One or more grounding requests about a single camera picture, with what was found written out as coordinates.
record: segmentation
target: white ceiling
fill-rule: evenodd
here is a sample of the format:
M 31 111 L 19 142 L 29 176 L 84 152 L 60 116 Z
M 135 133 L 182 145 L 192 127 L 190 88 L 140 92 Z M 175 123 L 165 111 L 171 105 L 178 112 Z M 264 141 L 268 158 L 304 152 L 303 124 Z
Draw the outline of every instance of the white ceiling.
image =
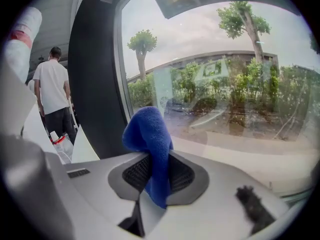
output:
M 37 8 L 42 14 L 42 23 L 34 39 L 30 69 L 35 70 L 39 57 L 48 58 L 52 47 L 61 48 L 62 61 L 68 60 L 69 39 L 77 8 L 82 0 L 34 0 L 30 6 Z

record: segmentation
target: black hair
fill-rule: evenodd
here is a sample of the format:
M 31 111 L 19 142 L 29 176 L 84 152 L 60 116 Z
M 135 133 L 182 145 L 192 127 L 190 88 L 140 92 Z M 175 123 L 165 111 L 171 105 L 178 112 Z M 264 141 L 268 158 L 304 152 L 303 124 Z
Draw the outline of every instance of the black hair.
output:
M 61 49 L 58 46 L 53 47 L 51 49 L 50 53 L 51 53 L 51 56 L 56 58 L 56 59 L 60 59 L 61 54 L 62 54 L 61 53 Z

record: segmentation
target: tree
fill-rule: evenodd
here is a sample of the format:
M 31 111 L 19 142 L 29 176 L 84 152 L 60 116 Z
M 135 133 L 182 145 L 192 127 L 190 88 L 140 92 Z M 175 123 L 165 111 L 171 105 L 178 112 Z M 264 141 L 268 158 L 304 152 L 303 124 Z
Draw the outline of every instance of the tree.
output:
M 157 46 L 157 37 L 153 36 L 149 29 L 139 31 L 135 36 L 131 37 L 127 46 L 135 51 L 138 67 L 140 71 L 140 78 L 146 78 L 145 58 L 147 52 L 151 52 Z
M 316 41 L 315 36 L 310 33 L 310 48 L 316 52 L 316 54 L 320 54 L 320 47 Z
M 262 17 L 253 14 L 252 6 L 246 1 L 231 2 L 229 8 L 217 9 L 221 18 L 219 27 L 229 38 L 235 39 L 247 32 L 251 38 L 257 63 L 263 63 L 264 54 L 258 33 L 270 34 L 270 26 Z

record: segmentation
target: blue cloth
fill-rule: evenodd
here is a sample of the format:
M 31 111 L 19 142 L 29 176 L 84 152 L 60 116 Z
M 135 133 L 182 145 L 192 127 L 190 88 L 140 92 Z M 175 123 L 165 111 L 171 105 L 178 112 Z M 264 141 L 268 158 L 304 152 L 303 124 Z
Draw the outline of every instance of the blue cloth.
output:
M 154 106 L 139 109 L 125 128 L 122 142 L 132 151 L 151 154 L 152 176 L 145 190 L 156 205 L 166 208 L 169 150 L 174 147 L 160 111 Z

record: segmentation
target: glass window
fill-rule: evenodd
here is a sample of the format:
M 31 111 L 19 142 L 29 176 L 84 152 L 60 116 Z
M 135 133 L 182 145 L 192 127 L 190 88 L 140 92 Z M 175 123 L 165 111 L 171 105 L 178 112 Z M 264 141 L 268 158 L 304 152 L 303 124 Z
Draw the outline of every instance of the glass window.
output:
M 320 57 L 301 15 L 219 2 L 166 18 L 156 0 L 130 0 L 119 34 L 126 99 L 133 112 L 158 107 L 175 150 L 236 166 L 279 196 L 313 186 Z

